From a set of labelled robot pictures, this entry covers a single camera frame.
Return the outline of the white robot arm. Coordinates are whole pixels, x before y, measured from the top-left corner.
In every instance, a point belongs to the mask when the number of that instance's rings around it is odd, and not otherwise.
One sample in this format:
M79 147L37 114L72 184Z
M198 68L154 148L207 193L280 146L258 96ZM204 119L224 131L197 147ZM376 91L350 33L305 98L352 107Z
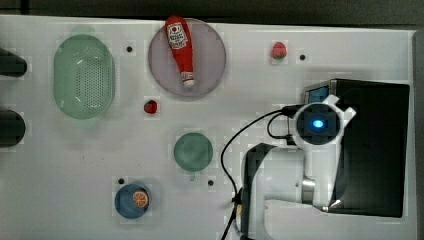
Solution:
M326 209L336 182L344 130L356 111L337 106L328 95L321 102L285 106L287 145L259 143L243 160L240 240L274 240L265 228L265 203L279 200Z

